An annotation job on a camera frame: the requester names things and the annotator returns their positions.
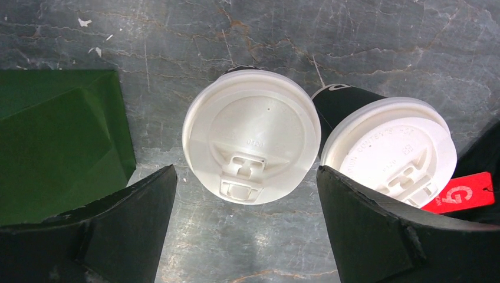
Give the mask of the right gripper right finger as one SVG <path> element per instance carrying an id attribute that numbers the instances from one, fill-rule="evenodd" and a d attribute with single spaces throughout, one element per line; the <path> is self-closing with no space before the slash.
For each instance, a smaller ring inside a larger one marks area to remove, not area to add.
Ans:
<path id="1" fill-rule="evenodd" d="M 341 282 L 498 282 L 499 226 L 421 210 L 320 166 Z"/>

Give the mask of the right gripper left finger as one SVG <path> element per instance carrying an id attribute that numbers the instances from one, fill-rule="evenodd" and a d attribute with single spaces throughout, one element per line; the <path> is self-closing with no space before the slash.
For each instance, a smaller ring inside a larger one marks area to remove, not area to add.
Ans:
<path id="1" fill-rule="evenodd" d="M 1 228 L 2 282 L 154 282 L 175 167 L 41 223 Z"/>

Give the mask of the white cup lid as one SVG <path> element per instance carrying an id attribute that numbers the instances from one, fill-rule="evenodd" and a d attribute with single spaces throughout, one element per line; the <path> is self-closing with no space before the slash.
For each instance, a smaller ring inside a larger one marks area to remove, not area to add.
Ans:
<path id="1" fill-rule="evenodd" d="M 311 169 L 320 141 L 311 97 L 261 69 L 221 75 L 193 100 L 182 127 L 185 159 L 197 179 L 243 205 L 289 195 Z"/>
<path id="2" fill-rule="evenodd" d="M 390 97 L 341 119 L 325 141 L 320 164 L 422 208 L 448 184 L 457 159 L 448 125 L 432 106 Z"/>

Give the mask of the green box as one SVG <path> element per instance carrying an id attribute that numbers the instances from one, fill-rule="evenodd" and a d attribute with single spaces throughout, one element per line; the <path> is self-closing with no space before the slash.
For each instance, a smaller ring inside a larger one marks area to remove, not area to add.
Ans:
<path id="1" fill-rule="evenodd" d="M 1 225 L 87 205 L 135 169 L 117 71 L 1 71 Z"/>

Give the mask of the black paper coffee cup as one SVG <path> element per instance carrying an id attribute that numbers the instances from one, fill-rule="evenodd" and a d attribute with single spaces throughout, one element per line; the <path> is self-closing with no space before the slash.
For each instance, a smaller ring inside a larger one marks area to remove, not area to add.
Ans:
<path id="1" fill-rule="evenodd" d="M 311 97 L 321 125 L 321 156 L 329 135 L 351 113 L 385 96 L 348 84 L 330 84 Z"/>

